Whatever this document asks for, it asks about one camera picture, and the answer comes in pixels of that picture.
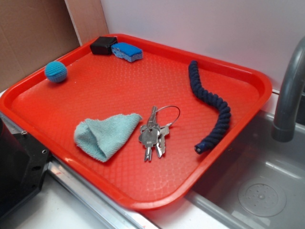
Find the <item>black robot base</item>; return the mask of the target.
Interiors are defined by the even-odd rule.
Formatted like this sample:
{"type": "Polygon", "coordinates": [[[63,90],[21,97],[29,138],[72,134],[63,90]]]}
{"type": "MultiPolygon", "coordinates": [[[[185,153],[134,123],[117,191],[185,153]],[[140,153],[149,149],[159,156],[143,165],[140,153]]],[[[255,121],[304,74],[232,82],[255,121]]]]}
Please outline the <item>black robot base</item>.
{"type": "Polygon", "coordinates": [[[50,157],[49,149],[31,134],[13,134],[0,122],[1,220],[41,191],[50,157]]]}

